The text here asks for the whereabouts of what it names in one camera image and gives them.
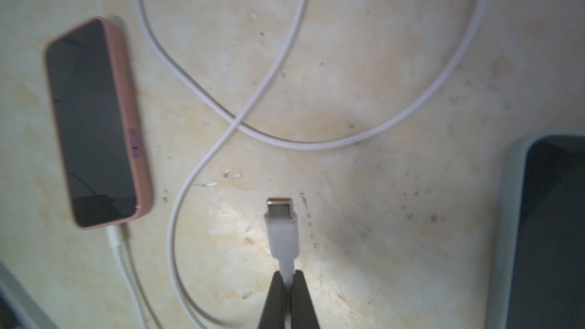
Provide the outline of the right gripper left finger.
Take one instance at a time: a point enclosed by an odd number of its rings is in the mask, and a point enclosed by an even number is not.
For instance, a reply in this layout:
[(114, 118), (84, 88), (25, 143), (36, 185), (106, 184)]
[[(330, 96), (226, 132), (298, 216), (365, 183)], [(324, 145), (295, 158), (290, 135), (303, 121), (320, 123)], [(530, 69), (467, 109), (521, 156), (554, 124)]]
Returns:
[(288, 312), (288, 289), (280, 272), (274, 273), (258, 329), (285, 329)]

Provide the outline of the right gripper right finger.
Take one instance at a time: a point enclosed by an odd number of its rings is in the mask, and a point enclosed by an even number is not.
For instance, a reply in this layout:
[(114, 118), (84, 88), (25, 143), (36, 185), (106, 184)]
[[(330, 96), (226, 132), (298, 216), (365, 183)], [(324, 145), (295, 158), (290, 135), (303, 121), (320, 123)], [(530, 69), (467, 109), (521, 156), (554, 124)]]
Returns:
[(301, 270), (296, 270), (290, 288), (290, 320), (292, 329), (320, 329), (318, 318)]

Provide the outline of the light green case phone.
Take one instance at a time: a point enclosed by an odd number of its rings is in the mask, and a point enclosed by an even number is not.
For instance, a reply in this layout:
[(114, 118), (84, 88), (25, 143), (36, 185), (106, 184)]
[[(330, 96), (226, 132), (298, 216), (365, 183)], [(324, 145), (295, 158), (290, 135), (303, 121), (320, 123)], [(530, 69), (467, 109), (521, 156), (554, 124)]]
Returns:
[(507, 150), (486, 328), (584, 326), (584, 132), (549, 131)]

